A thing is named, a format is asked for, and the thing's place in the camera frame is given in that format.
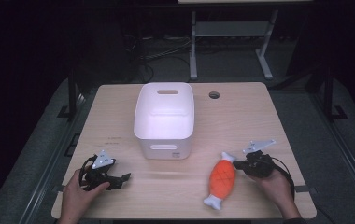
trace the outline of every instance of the gray carpet floor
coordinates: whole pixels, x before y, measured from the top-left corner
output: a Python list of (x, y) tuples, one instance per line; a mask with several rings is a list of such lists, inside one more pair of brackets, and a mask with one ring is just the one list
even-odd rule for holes
[[(147, 43), (148, 55), (169, 48), (170, 42)], [(266, 58), (273, 80), (265, 80), (257, 62), (254, 49), (259, 41), (244, 42), (217, 52), (199, 50), (197, 82), (260, 81), (273, 86), (283, 81), (289, 66), (293, 42), (273, 42)], [(153, 71), (151, 81), (188, 81), (188, 52), (178, 52), (156, 61), (148, 61)], [(133, 80), (140, 83), (149, 78), (149, 70), (140, 68), (142, 77)], [(270, 91), (277, 113), (290, 140), (293, 153), (299, 163), (305, 182), (310, 187), (314, 203), (319, 208), (315, 218), (308, 223), (355, 223), (355, 177), (343, 157), (341, 142), (336, 140), (337, 130), (355, 157), (355, 104), (348, 91), (334, 82), (334, 105), (341, 105), (348, 119), (330, 123), (321, 113), (319, 94), (305, 92), (303, 78), (288, 88)], [(0, 223), (54, 223), (50, 210), (56, 198), (56, 188), (64, 178), (91, 109), (96, 88), (82, 95), (78, 101), (78, 113), (68, 122), (57, 118), (61, 107), (68, 104), (67, 81), (61, 83), (49, 106), (33, 131), (25, 148), (0, 190)], [(255, 220), (253, 223), (280, 223), (281, 220)], [(82, 220), (79, 223), (113, 223), (112, 220)]]

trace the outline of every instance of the human hand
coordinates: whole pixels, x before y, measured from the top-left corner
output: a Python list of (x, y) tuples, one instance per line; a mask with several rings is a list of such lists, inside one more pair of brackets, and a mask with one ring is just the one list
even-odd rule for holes
[(283, 218), (301, 217), (291, 195), (291, 186), (280, 171), (274, 169), (266, 178), (258, 178), (250, 175), (249, 177), (256, 181), (267, 197), (274, 202)]
[(78, 183), (79, 172), (80, 170), (76, 170), (69, 183), (64, 187), (59, 224), (77, 224), (92, 200), (110, 186), (110, 183), (106, 182), (95, 189), (85, 191)]

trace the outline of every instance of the wooden table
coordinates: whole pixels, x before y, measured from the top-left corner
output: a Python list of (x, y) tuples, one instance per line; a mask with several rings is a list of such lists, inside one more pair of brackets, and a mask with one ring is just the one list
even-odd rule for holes
[[(195, 124), (192, 152), (179, 161), (147, 160), (134, 135), (135, 106), (142, 85), (106, 85), (99, 88), (67, 169), (63, 185), (93, 154), (104, 149), (117, 163), (109, 175), (132, 173), (122, 189), (105, 191), (86, 218), (139, 219), (256, 219), (279, 218), (277, 208), (256, 183), (236, 172), (233, 192), (220, 211), (204, 205), (208, 178), (222, 151), (245, 159), (250, 140), (275, 139), (263, 152), (282, 160), (296, 186), (305, 185), (289, 141), (266, 87), (262, 83), (192, 83)], [(217, 91), (219, 99), (209, 93)], [(62, 193), (52, 209), (58, 218)], [(296, 193), (304, 218), (316, 215), (308, 192)]]

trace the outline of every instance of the white plastic bin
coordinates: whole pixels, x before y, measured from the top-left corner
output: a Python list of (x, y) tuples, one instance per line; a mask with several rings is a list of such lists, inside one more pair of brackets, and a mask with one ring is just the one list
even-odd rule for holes
[(149, 83), (136, 104), (134, 133), (147, 159), (181, 160), (190, 155), (194, 129), (192, 87)]

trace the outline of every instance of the orange plush toy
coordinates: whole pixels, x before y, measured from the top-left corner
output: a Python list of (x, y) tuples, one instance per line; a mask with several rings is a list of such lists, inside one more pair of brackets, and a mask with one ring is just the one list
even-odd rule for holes
[(233, 161), (236, 157), (221, 153), (221, 160), (215, 165), (209, 178), (210, 195), (204, 199), (206, 205), (221, 210), (223, 201), (231, 192), (235, 182), (235, 169)]

